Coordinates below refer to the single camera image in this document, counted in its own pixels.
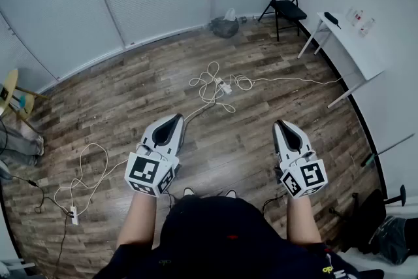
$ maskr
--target white cable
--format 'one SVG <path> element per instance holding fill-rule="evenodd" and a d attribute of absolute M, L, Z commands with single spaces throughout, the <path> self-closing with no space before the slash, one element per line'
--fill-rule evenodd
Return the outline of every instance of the white cable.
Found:
<path fill-rule="evenodd" d="M 91 145 L 96 145 L 96 146 L 98 146 L 100 149 L 102 149 L 103 151 L 104 151 L 104 153 L 106 154 L 106 165 L 104 166 L 104 170 L 103 170 L 103 173 L 102 173 L 102 175 L 101 175 L 101 177 L 100 177 L 100 179 L 99 179 L 99 181 L 95 184 L 95 185 L 93 185 L 93 186 L 87 186 L 85 183 L 83 183 L 83 181 L 82 181 L 82 179 L 83 179 L 83 166 L 82 166 L 82 156 L 83 156 L 83 153 L 84 153 L 84 151 L 86 151 L 86 149 L 89 147 L 89 146 L 91 146 Z M 72 180 L 72 182 L 71 182 L 71 184 L 70 184 L 70 186 L 61 186 L 59 189 L 57 189 L 57 191 L 55 192 L 55 194 L 54 194 L 54 201 L 55 201 L 55 203 L 59 206 L 59 207 L 61 207 L 63 210 L 65 210 L 67 213 L 69 213 L 69 211 L 64 207 L 64 206 L 61 206 L 57 201 L 56 201 L 56 195 L 57 195 L 57 193 L 61 190 L 61 189 L 70 189 L 70 194 L 71 194 L 71 203 L 72 203 L 72 206 L 74 206 L 74 199 L 73 199 L 73 197 L 72 197 L 72 189 L 73 188 L 75 188 L 77 185 L 79 185 L 79 184 L 82 184 L 86 189 L 94 189 L 93 190 L 93 192 L 91 193 L 91 195 L 90 195 L 90 198 L 89 198 L 89 200 L 88 200 L 88 202 L 87 202 L 87 206 L 85 207 L 85 209 L 83 209 L 81 212 L 79 212 L 78 214 L 77 214 L 77 216 L 79 216 L 79 215 L 81 215 L 84 211 L 86 211 L 87 210 L 87 208 L 89 207 L 89 204 L 90 204 L 90 200 L 91 200 L 91 198 L 93 197 L 93 194 L 96 192 L 96 189 L 99 187 L 99 185 L 101 184 L 101 182 L 103 181 L 103 179 L 105 178 L 105 177 L 107 177 L 110 173 L 112 173 L 112 171 L 116 168 L 116 167 L 118 167 L 119 165 L 121 165 L 121 164 L 123 164 L 123 163 L 125 163 L 125 162 L 127 162 L 128 160 L 126 159 L 125 161 L 122 161 L 122 162 L 120 162 L 120 163 L 118 163 L 118 164 L 116 164 L 115 166 L 114 166 L 114 168 L 112 169 L 112 170 L 110 170 L 108 173 L 106 173 L 106 170 L 107 170 L 107 167 L 108 167 L 108 162 L 109 162 L 109 157 L 108 157 L 108 154 L 107 154 L 107 151 L 102 147 L 102 146 L 99 146 L 97 143 L 90 143 L 89 145 L 87 145 L 84 149 L 83 149 L 83 151 L 81 151 L 81 154 L 80 154 L 80 171 L 81 171 L 81 178 L 80 179 L 78 179 L 78 178 L 74 178 L 73 180 Z"/>
<path fill-rule="evenodd" d="M 214 74 L 212 74 L 210 71 L 209 71 L 209 68 L 210 68 L 210 66 L 211 66 L 211 64 L 216 64 L 217 65 L 217 69 L 216 69 L 216 71 L 215 71 L 215 73 Z M 198 78 L 192 78 L 190 81 L 189 81 L 189 85 L 190 86 L 192 86 L 192 87 L 195 87 L 199 82 L 203 82 L 203 84 L 202 84 L 202 86 L 201 86 L 201 88 L 199 89 L 199 96 L 201 97 L 201 99 L 202 99 L 202 101 L 205 103 L 205 105 L 204 106 L 202 106 L 202 107 L 200 107 L 199 109 L 197 109 L 197 110 L 195 110 L 193 113 L 191 113 L 191 114 L 189 114 L 184 120 L 186 121 L 188 118 L 190 118 L 190 116 L 192 116 L 192 115 L 194 115 L 195 113 L 197 113 L 198 111 L 200 111 L 200 110 L 202 110 L 202 109 L 204 109 L 205 107 L 207 107 L 208 105 L 210 105 L 210 104 L 215 104 L 215 105 L 221 105 L 228 113 L 235 113 L 236 112 L 236 109 L 232 106 L 232 105 L 230 105 L 230 104 L 226 104 L 226 103 L 218 103 L 218 102 L 216 102 L 216 100 L 217 99 L 219 99 L 220 97 L 223 97 L 223 95 L 224 95 L 224 92 L 223 92 L 223 90 L 222 90 L 222 88 L 221 88 L 221 86 L 216 82 L 216 75 L 217 75 L 217 73 L 219 72 L 219 63 L 218 62 L 216 62 L 216 61 L 213 61 L 213 62 L 210 62 L 209 63 L 209 65 L 208 65 L 208 68 L 207 68 L 207 70 L 206 71 L 204 71 L 204 72 L 202 72 L 201 73 L 201 75 L 198 77 Z M 204 74 L 207 74 L 209 77 L 210 77 L 210 81 L 205 81 L 204 79 L 202 79 L 202 76 L 204 75 Z M 254 86 L 254 84 L 255 84 L 255 82 L 258 82 L 258 81 L 260 81 L 260 80 L 266 80 L 266 81 L 268 81 L 268 82 L 273 82 L 273 81 L 275 81 L 275 80 L 301 80 L 301 81 L 303 81 L 303 82 L 313 82 L 313 83 L 316 83 L 316 84 L 321 84 L 321 85 L 327 85 L 327 84 L 331 84 L 331 83 L 335 83 L 335 82 L 337 82 L 337 81 L 339 81 L 339 80 L 341 80 L 341 79 L 343 79 L 343 77 L 340 77 L 339 79 L 337 79 L 337 80 L 331 80 L 331 81 L 329 81 L 329 82 L 325 82 L 325 83 L 322 83 L 322 82 L 317 82 L 316 80 L 312 80 L 312 79 L 303 79 L 303 78 L 274 78 L 274 79 L 268 79 L 268 78 L 258 78 L 258 79 L 249 79 L 248 77 L 246 77 L 246 76 L 244 76 L 244 75 L 242 75 L 242 74 L 240 74 L 240 75 L 238 75 L 238 76 L 235 76 L 235 75 L 233 75 L 233 74 L 230 74 L 229 75 L 229 79 L 226 79 L 226 80 L 222 80 L 222 81 L 224 81 L 224 82 L 228 82 L 229 81 L 229 85 L 231 85 L 232 83 L 233 84 L 235 84 L 236 86 L 238 86 L 241 90 L 243 90 L 243 91 L 249 91 L 250 89 L 252 89 L 253 88 L 253 86 Z M 243 87 L 240 83 L 241 82 L 247 82 L 248 83 L 248 87 Z M 206 89 L 208 88 L 208 86 L 211 84 L 211 83 L 214 83 L 215 84 L 215 90 L 214 90 L 214 94 L 213 94 L 213 96 L 211 97 L 211 98 L 206 98 L 205 96 L 204 96 L 204 94 L 206 93 Z"/>

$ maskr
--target person's arm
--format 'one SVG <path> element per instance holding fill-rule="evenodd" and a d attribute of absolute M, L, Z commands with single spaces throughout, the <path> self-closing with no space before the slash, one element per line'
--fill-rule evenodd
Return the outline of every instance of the person's arm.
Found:
<path fill-rule="evenodd" d="M 125 223 L 119 233 L 118 248 L 122 244 L 152 245 L 155 229 L 157 199 L 135 192 Z"/>
<path fill-rule="evenodd" d="M 309 197 L 287 196 L 287 239 L 290 242 L 300 246 L 322 242 L 313 218 Z"/>

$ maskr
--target wooden floor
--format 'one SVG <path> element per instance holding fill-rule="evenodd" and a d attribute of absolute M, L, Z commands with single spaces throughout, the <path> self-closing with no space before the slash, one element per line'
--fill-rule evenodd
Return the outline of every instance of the wooden floor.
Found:
<path fill-rule="evenodd" d="M 74 176 L 80 176 L 79 155 L 85 145 L 96 142 L 107 149 L 109 165 L 127 159 L 135 151 L 146 126 L 173 113 L 187 116 L 202 105 L 198 87 L 189 80 L 217 61 L 223 78 L 244 74 L 249 78 L 301 77 L 335 80 L 321 56 L 310 46 L 302 59 L 297 54 L 306 37 L 296 29 L 281 31 L 276 42 L 274 22 L 248 22 L 229 40 L 208 31 L 194 31 L 151 43 L 104 61 L 60 83 L 37 100 L 31 122 L 44 134 L 45 155 L 36 168 L 11 165 L 12 172 L 35 180 L 49 196 Z M 342 223 L 329 214 L 329 207 L 349 210 L 351 193 L 364 198 L 379 187 L 375 169 L 360 163 L 370 151 L 362 127 L 349 101 L 334 108 L 327 105 L 343 89 L 339 83 L 322 86 L 299 80 L 258 82 L 250 91 L 233 86 L 221 100 L 236 108 L 234 114 L 221 106 L 196 117 L 187 128 L 180 154 L 182 168 L 170 192 L 181 197 L 186 186 L 198 195 L 217 195 L 235 189 L 239 196 L 261 208 L 272 197 L 284 195 L 277 185 L 272 125 L 277 119 L 297 124 L 309 136 L 313 148 L 325 162 L 329 185 L 312 196 L 315 219 L 324 240 L 333 239 Z M 97 148 L 83 157 L 84 181 L 100 178 L 105 155 Z M 91 278 L 111 258 L 116 239 L 131 202 L 132 191 L 118 167 L 98 188 L 80 225 L 67 225 L 60 278 Z M 41 199 L 39 189 L 13 180 L 4 185 L 7 216 L 26 261 L 37 264 L 37 272 L 52 276 L 58 257 L 65 217 L 46 201 L 42 214 L 33 210 Z M 80 211 L 90 191 L 75 190 Z M 70 207 L 70 194 L 57 197 Z M 169 198 L 158 200 L 155 245 L 169 212 Z M 266 219 L 285 237 L 285 197 L 270 203 Z"/>

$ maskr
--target white table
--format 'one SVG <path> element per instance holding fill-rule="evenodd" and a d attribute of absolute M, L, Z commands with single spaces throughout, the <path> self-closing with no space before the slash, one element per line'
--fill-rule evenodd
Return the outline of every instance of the white table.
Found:
<path fill-rule="evenodd" d="M 300 51 L 298 58 L 302 57 L 302 54 L 312 41 L 314 35 L 318 32 L 319 28 L 321 27 L 321 24 L 324 23 L 328 27 L 329 33 L 325 37 L 325 40 L 319 44 L 318 49 L 315 51 L 315 55 L 318 53 L 318 51 L 320 51 L 322 47 L 324 47 L 325 43 L 328 41 L 328 38 L 332 33 L 347 50 L 348 54 L 351 56 L 354 63 L 359 68 L 361 74 L 364 77 L 364 80 L 355 84 L 352 88 L 348 89 L 348 91 L 346 91 L 339 98 L 337 98 L 331 104 L 329 104 L 328 108 L 330 108 L 334 106 L 338 101 L 348 97 L 363 84 L 376 77 L 379 73 L 382 73 L 385 70 L 385 66 L 374 52 L 370 44 L 370 40 L 367 37 L 362 37 L 360 35 L 360 24 L 359 26 L 353 27 L 342 14 L 332 13 L 332 15 L 338 19 L 338 25 L 341 27 L 340 29 L 331 21 L 329 21 L 326 17 L 324 17 L 323 12 L 317 14 L 319 16 L 318 25 L 315 31 L 313 31 L 313 33 L 311 34 L 306 44 L 304 45 L 303 49 Z"/>

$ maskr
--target black shirt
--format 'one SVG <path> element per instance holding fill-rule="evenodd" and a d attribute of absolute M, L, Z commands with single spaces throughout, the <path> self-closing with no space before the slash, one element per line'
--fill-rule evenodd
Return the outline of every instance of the black shirt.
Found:
<path fill-rule="evenodd" d="M 359 278 L 324 244 L 282 239 L 241 199 L 184 197 L 167 216 L 158 248 L 121 245 L 104 278 Z"/>

